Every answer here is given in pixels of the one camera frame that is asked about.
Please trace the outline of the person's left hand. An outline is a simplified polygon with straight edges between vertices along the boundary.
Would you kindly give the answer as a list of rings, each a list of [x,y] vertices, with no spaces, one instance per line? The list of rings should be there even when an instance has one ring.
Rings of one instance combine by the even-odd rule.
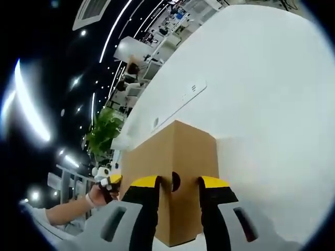
[[[93,185],[90,191],[86,194],[85,199],[91,208],[97,208],[108,204],[99,185]]]

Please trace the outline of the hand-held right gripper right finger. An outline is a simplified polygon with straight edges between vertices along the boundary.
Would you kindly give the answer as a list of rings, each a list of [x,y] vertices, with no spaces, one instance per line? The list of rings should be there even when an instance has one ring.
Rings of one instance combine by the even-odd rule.
[[[228,182],[198,178],[207,250],[273,250],[274,230],[254,205],[238,199]]]

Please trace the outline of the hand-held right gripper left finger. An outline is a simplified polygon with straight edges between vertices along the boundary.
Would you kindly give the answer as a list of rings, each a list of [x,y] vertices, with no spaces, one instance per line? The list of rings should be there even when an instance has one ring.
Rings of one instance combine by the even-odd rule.
[[[85,250],[152,250],[160,176],[133,181],[119,201],[108,202],[85,230]]]

